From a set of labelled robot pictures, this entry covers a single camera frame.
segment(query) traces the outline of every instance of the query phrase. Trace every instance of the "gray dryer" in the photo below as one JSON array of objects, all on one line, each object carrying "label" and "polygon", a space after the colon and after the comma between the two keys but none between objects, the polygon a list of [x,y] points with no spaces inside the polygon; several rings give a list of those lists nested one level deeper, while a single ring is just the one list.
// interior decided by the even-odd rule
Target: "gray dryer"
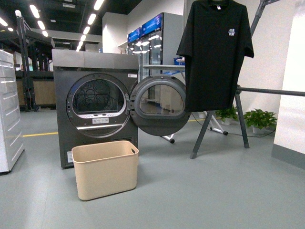
[{"label": "gray dryer", "polygon": [[184,84],[166,75],[138,83],[136,56],[54,49],[52,57],[62,168],[73,166],[75,146],[127,140],[137,147],[138,127],[163,136],[188,121]]}]

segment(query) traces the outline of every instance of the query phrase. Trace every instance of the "tripod leg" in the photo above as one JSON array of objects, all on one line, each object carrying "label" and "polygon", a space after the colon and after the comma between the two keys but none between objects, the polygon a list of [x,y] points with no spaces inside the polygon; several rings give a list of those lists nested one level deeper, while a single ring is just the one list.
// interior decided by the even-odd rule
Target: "tripod leg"
[{"label": "tripod leg", "polygon": [[245,125],[245,122],[244,122],[244,114],[243,114],[242,103],[240,101],[240,95],[239,94],[235,95],[235,101],[236,101],[236,106],[237,106],[237,111],[238,111],[240,127],[242,129],[242,134],[243,134],[244,147],[246,149],[248,149],[248,148],[250,148],[250,145],[249,145],[249,142],[248,142],[248,135],[247,135],[246,125]]},{"label": "tripod leg", "polygon": [[197,157],[199,147],[201,145],[201,142],[202,142],[203,137],[205,135],[206,129],[208,128],[208,125],[209,125],[210,120],[211,120],[212,116],[214,115],[214,113],[215,113],[215,111],[209,111],[207,113],[207,116],[206,116],[205,121],[203,123],[203,126],[201,128],[200,134],[198,135],[196,144],[194,146],[193,152],[191,153],[190,159],[195,159]]}]

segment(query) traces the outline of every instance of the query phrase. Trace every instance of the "laundry basket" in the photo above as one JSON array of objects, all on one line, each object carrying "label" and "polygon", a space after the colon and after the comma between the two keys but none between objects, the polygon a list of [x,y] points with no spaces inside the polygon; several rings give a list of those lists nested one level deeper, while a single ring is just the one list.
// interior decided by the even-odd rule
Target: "laundry basket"
[{"label": "laundry basket", "polygon": [[72,149],[78,196],[90,200],[134,189],[139,150],[128,141]]}]

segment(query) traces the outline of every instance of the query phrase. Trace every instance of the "horizontal bar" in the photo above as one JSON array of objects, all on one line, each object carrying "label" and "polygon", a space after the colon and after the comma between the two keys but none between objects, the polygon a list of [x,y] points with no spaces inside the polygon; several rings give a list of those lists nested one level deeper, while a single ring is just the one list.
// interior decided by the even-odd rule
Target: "horizontal bar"
[{"label": "horizontal bar", "polygon": [[283,90],[270,90],[270,89],[247,88],[247,87],[237,87],[237,90],[243,91],[243,92],[258,92],[258,93],[267,93],[267,94],[305,96],[305,92],[294,92],[294,91],[283,91]]}]

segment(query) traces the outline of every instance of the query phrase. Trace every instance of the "wooden board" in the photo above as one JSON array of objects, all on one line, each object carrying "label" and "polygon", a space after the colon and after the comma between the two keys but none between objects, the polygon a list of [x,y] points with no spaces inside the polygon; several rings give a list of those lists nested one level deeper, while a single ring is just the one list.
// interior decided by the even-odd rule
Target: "wooden board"
[{"label": "wooden board", "polygon": [[55,104],[54,81],[34,81],[36,105]]},{"label": "wooden board", "polygon": [[22,106],[24,105],[22,81],[17,81],[17,92],[18,92],[19,106]]}]

